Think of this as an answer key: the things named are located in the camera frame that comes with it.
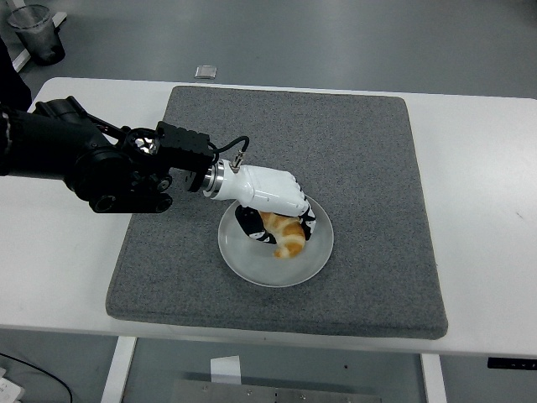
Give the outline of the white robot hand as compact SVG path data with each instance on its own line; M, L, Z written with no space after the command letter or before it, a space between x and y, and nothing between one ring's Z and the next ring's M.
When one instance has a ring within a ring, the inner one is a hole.
M238 202L235 218L247 236L259 242L276 243L259 215L268 212L297 218L305 239L310 239L315 230L315 214L292 174L252 165L244 165L235 173L227 160L223 160L219 167L223 169L223 177L204 194L213 200Z

